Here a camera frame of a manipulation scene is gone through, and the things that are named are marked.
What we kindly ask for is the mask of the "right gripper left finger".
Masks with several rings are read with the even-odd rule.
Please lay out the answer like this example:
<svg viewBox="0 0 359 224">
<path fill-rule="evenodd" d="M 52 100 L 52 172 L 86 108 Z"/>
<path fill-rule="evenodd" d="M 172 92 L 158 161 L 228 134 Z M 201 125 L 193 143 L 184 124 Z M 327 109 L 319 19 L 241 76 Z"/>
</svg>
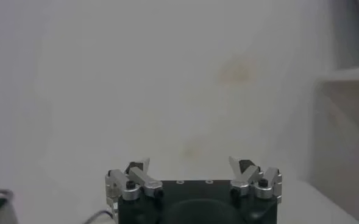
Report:
<svg viewBox="0 0 359 224">
<path fill-rule="evenodd" d="M 105 176 L 107 204 L 112 213 L 118 212 L 119 199 L 135 201 L 144 194 L 147 197 L 163 197 L 163 182 L 148 175 L 150 159 L 131 161 L 124 171 L 109 170 Z"/>
</svg>

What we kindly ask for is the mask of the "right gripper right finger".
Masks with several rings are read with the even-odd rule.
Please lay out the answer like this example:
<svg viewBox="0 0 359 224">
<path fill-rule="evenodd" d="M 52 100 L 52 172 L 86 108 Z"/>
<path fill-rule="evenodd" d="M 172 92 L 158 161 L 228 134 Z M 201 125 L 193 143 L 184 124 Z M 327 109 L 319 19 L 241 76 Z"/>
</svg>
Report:
<svg viewBox="0 0 359 224">
<path fill-rule="evenodd" d="M 282 201 L 282 173 L 278 168 L 269 167 L 262 171 L 260 166 L 255 165 L 249 159 L 229 157 L 234 179 L 230 180 L 230 188 L 240 197 L 249 194 L 261 200 L 276 199 Z"/>
</svg>

